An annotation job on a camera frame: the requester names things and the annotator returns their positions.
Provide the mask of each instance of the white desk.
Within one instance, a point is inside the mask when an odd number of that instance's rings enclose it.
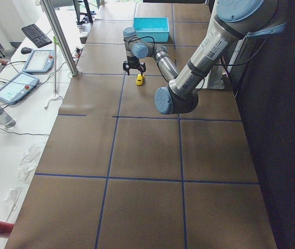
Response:
[[[82,45],[79,39],[79,31],[75,23],[75,15],[73,11],[57,11],[57,16],[60,21],[62,30],[67,39],[70,51],[74,52],[76,47],[81,48]],[[53,40],[53,32],[47,20],[46,15],[43,15],[38,22],[37,26]],[[23,47],[30,47],[37,49],[36,46],[26,38],[16,53],[12,56],[11,62],[26,61],[29,54],[21,54],[20,50]],[[54,44],[49,44],[41,49],[53,49]],[[58,47],[57,49],[57,68],[65,62],[62,53]],[[15,68],[21,71],[24,63],[15,63]],[[37,75],[40,82],[44,82],[53,69],[47,75]],[[17,72],[12,66],[7,66],[0,73],[0,80],[10,80],[16,75]],[[64,64],[62,69],[57,72],[58,94],[65,96],[66,90],[71,80],[71,73],[67,65]],[[15,106],[8,106],[5,110],[17,122],[13,128],[7,129],[10,132],[17,133],[32,133],[32,134],[49,134],[58,114],[58,109],[62,101],[52,101],[47,110],[44,109],[46,101],[53,94],[53,77],[46,83],[41,85],[37,90],[30,94],[25,100]],[[47,136],[35,135],[16,135],[8,134],[0,130],[0,210],[5,205],[3,199],[9,193],[10,188],[18,188],[21,190],[16,206],[13,211],[7,213],[8,222],[15,223],[21,205],[30,186],[34,171],[30,172],[29,177],[25,182],[18,179],[18,168],[20,163],[28,153],[32,145],[38,144],[42,150],[46,144]],[[0,213],[0,220],[5,221],[5,214]],[[0,249],[5,247],[7,239],[0,239]]]

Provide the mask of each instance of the computer mouse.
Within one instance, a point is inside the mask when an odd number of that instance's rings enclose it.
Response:
[[[31,53],[31,51],[32,51],[32,48],[28,48],[28,47],[23,47],[23,48],[21,49],[21,53],[22,53],[22,54]]]

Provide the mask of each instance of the blue and white device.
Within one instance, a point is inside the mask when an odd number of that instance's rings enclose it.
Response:
[[[20,72],[0,88],[0,101],[14,105],[35,89],[39,79],[31,74]]]
[[[54,50],[32,50],[23,72],[29,74],[45,74],[54,64]]]

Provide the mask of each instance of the blue container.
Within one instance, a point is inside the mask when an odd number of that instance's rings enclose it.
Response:
[[[165,43],[169,37],[169,22],[167,17],[135,17],[133,27],[137,36],[151,36],[155,42]],[[142,39],[145,42],[153,42],[151,38]]]

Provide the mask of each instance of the black keyboard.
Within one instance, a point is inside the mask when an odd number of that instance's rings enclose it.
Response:
[[[37,48],[51,44],[52,41],[41,31],[37,25],[31,24],[22,28],[23,33],[30,39]]]

